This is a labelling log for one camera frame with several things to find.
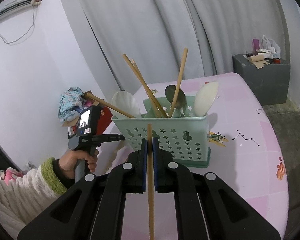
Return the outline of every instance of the plastic bag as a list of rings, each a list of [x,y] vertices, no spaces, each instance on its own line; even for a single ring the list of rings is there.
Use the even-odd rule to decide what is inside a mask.
[[[263,35],[261,46],[263,47],[263,49],[270,50],[273,54],[273,57],[280,58],[281,49],[274,40],[268,39],[265,35]]]

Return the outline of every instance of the purple bottle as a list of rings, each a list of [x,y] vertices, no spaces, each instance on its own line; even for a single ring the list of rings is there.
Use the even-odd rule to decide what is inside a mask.
[[[253,53],[254,55],[258,55],[257,49],[260,49],[259,40],[253,39]]]

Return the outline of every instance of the gray box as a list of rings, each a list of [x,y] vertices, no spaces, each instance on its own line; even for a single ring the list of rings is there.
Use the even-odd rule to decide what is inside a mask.
[[[283,104],[287,100],[290,64],[281,59],[280,64],[264,65],[257,69],[244,54],[232,56],[234,72],[248,84],[262,106]]]

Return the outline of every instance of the wooden chopstick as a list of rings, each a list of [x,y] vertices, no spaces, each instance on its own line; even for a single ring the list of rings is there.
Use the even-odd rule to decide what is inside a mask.
[[[108,103],[108,102],[102,100],[101,98],[98,98],[98,97],[92,95],[91,93],[87,93],[86,97],[91,98],[91,99],[93,99],[93,100],[95,100],[95,101],[97,101],[97,102],[99,102],[99,103],[101,103],[101,104],[103,104],[103,105],[105,105],[105,106],[107,106],[107,107],[113,109],[114,111],[116,111],[116,112],[118,112],[118,113],[120,113],[120,114],[125,115],[125,116],[128,117],[128,118],[136,118],[136,117],[134,117],[133,115],[131,115],[131,114],[129,114],[129,113],[127,113],[127,112],[125,112],[125,111],[123,111],[123,110],[117,108],[116,106],[111,105],[110,103]]]
[[[147,178],[148,178],[148,207],[149,207],[149,235],[154,240],[154,171],[152,155],[152,128],[147,126],[148,154],[147,154]]]
[[[131,61],[127,57],[127,55],[123,54],[122,57],[124,58],[124,60],[126,61],[126,63],[129,65],[129,67],[131,68],[131,70],[134,72],[134,74],[136,75],[136,77],[139,79],[139,81],[141,82],[141,84],[143,85],[143,87],[145,88],[145,90],[148,91],[147,95],[150,96],[151,99],[154,101],[154,103],[158,107],[159,111],[162,113],[163,117],[168,117],[167,114],[166,114],[166,112],[162,109],[162,106],[160,105],[160,103],[158,102],[158,100],[155,98],[155,96],[151,92],[151,90],[148,87],[148,85],[146,84],[146,82],[142,79],[142,77],[140,77],[139,73],[134,68],[133,64],[131,63]]]
[[[133,59],[131,59],[131,62],[132,62],[132,64],[133,64],[134,68],[136,69],[136,71],[138,72],[138,74],[140,75],[140,77],[141,77],[141,78],[143,79],[143,81],[144,81],[145,79],[144,79],[143,76],[141,75],[141,72],[140,72],[140,70],[139,70],[139,68],[138,68],[138,66],[137,66],[137,64],[136,64],[136,62],[135,62]],[[160,112],[159,112],[157,106],[155,105],[154,101],[151,99],[151,96],[148,95],[148,97],[149,97],[149,100],[150,100],[150,103],[151,103],[152,109],[154,110],[155,115],[157,116],[157,118],[160,118],[160,117],[161,117],[161,114],[160,114]]]
[[[171,104],[171,109],[170,109],[170,112],[169,112],[169,117],[172,117],[173,110],[174,110],[174,107],[175,107],[176,102],[177,102],[179,89],[180,89],[180,84],[181,84],[182,75],[183,75],[183,70],[185,69],[187,54],[188,54],[188,48],[184,48],[182,59],[181,59],[181,65],[180,65],[178,81],[177,81],[177,87],[176,87],[176,90],[174,91],[174,96],[173,96],[173,100],[172,100],[172,104]]]

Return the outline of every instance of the green knit cuff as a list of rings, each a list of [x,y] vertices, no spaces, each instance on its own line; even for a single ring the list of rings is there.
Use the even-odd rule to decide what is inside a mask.
[[[57,194],[62,195],[67,191],[67,188],[60,182],[59,178],[53,171],[52,161],[54,158],[49,158],[41,164],[41,174],[48,186]]]

